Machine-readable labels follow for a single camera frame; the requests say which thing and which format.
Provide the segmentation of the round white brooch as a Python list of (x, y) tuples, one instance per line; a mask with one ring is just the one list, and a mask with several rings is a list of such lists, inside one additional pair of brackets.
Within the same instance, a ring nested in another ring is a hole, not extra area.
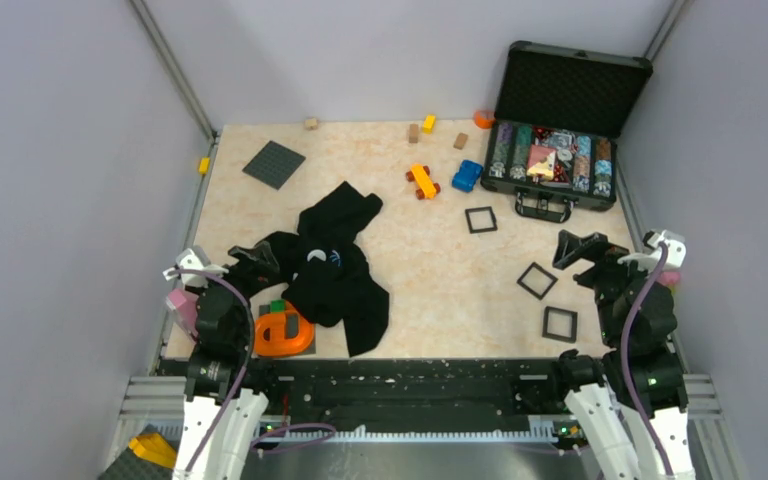
[(308, 252), (306, 256), (307, 262), (312, 262), (314, 260), (325, 262), (328, 260), (328, 255), (325, 253), (324, 250), (321, 249), (314, 249)]

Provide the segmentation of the black garment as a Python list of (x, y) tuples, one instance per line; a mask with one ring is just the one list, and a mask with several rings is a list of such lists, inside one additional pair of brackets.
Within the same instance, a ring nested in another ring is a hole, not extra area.
[[(276, 231), (262, 241), (271, 244), (281, 297), (313, 324), (344, 328), (348, 355), (374, 350), (389, 325), (389, 292), (371, 275), (356, 237), (380, 213), (382, 199), (364, 195), (344, 181), (303, 210), (294, 233)], [(324, 250), (325, 262), (306, 261), (309, 251)]]

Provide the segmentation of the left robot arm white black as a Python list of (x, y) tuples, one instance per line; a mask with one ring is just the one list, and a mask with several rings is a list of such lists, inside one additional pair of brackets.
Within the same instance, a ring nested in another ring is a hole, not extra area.
[(220, 266), (193, 246), (165, 271), (182, 285), (168, 302), (193, 340), (186, 365), (184, 432), (176, 479), (237, 479), (263, 413), (279, 404), (280, 386), (263, 375), (245, 379), (261, 336), (250, 298), (278, 279), (271, 246), (233, 247)]

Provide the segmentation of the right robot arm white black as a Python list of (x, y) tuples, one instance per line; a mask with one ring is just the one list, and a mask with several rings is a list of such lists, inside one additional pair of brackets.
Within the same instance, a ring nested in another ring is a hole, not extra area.
[(674, 298), (660, 281), (681, 268), (687, 247), (668, 230), (647, 232), (644, 245), (633, 253), (601, 233), (559, 233), (552, 265), (591, 262), (574, 280), (593, 292), (609, 350), (600, 359), (563, 353), (546, 397), (582, 428), (602, 478), (693, 479), (684, 370), (669, 342)]

